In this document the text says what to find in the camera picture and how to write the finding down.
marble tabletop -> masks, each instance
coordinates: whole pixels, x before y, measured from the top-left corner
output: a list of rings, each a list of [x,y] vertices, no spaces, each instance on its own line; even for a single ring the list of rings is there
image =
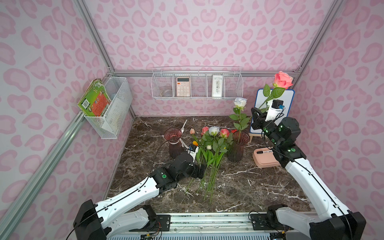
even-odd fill
[[[185,120],[184,142],[189,145],[193,138],[189,129],[194,128],[196,135],[204,126],[218,126],[234,129],[233,120],[228,116],[209,117],[136,117],[129,134],[124,152],[114,176],[108,197],[112,197],[137,184],[152,167],[172,161],[168,153],[168,143],[157,154],[158,147],[164,142],[164,132],[169,127],[181,128]],[[238,163],[224,159],[216,179],[216,189],[212,198],[196,193],[200,179],[183,179],[176,189],[145,201],[155,212],[249,212],[266,211],[268,206],[286,204],[296,211],[310,211],[309,203],[303,190],[295,179],[282,167],[259,168],[252,158],[256,148],[264,147],[259,137],[254,137],[244,150],[244,157]]]

whiteboard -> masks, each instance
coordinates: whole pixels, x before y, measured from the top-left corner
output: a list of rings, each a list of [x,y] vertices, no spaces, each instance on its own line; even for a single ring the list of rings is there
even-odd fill
[[[279,100],[283,101],[283,105],[285,107],[285,110],[283,112],[283,116],[276,120],[276,125],[279,125],[281,120],[285,117],[288,116],[289,110],[291,109],[291,104],[292,104],[292,99],[293,96],[295,95],[295,91],[292,89],[287,89],[284,91],[283,95],[281,97],[277,98]],[[260,105],[266,100],[266,96],[263,95],[263,89],[259,89],[256,94],[256,102],[255,102],[255,108],[259,108]],[[254,134],[260,134],[262,133],[261,129],[254,130],[252,127],[250,128],[249,133],[254,133]]]

marker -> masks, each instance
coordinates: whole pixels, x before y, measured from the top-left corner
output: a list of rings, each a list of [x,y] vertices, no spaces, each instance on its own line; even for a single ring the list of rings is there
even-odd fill
[[[260,153],[268,153],[268,152],[273,152],[272,150],[265,150],[265,151],[258,151],[256,152],[257,154],[260,154]]]

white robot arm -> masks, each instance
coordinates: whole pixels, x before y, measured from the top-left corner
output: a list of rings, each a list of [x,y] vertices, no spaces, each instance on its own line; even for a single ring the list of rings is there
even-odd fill
[[[297,120],[286,117],[277,126],[272,120],[266,121],[267,113],[257,108],[252,108],[252,115],[252,128],[262,129],[271,140],[276,160],[298,182],[318,214],[318,217],[309,217],[285,205],[275,205],[268,208],[269,220],[292,227],[312,240],[361,239],[366,224],[364,217],[359,212],[351,212],[332,193],[295,144],[300,134]]]
[[[178,181],[186,177],[203,178],[205,165],[195,163],[198,149],[191,145],[172,163],[156,168],[143,181],[114,197],[96,204],[92,200],[84,202],[73,222],[77,239],[105,240],[132,229],[153,226],[156,213],[149,205],[126,212],[164,191],[176,188]]]

wire basket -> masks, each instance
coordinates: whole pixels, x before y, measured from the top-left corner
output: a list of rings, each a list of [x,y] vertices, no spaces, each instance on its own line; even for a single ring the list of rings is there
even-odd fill
[[[243,97],[243,78],[241,68],[236,70],[214,71],[211,67],[200,67],[204,70],[180,70],[180,67],[175,67],[173,70],[170,67],[154,68],[151,87],[152,97],[154,99],[175,99],[175,98],[212,98],[212,99],[235,99]],[[223,75],[222,97],[212,97],[212,76]],[[190,78],[190,96],[180,97],[176,93],[177,77]]]
[[[110,77],[105,90],[112,102],[104,116],[85,118],[102,139],[117,139],[132,103],[132,94],[127,79],[122,77]]]

